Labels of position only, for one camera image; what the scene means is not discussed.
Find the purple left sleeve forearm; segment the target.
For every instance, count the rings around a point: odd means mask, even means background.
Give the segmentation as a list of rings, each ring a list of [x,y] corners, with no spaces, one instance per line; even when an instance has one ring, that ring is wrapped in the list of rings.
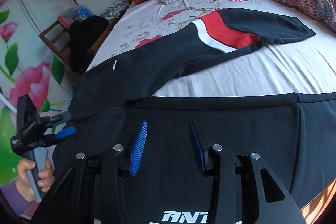
[[[17,189],[16,182],[19,182],[21,190],[25,190],[25,193],[28,194],[28,197],[33,198],[31,202],[28,202],[21,195]],[[35,201],[34,193],[28,180],[23,180],[23,182],[21,182],[20,179],[17,179],[8,185],[1,186],[1,192],[17,217],[20,217],[22,214],[32,216],[39,206],[39,203]]]

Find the person's left hand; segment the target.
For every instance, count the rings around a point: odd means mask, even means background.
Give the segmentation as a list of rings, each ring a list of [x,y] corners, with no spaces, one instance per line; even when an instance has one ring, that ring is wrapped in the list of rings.
[[[33,202],[35,200],[35,196],[26,172],[34,169],[35,166],[36,163],[34,161],[25,158],[21,159],[17,165],[18,179],[15,182],[15,186],[19,194],[27,202]],[[39,171],[38,177],[40,178],[38,186],[41,188],[42,192],[48,192],[49,188],[55,182],[54,168],[50,159],[46,160],[46,168]]]

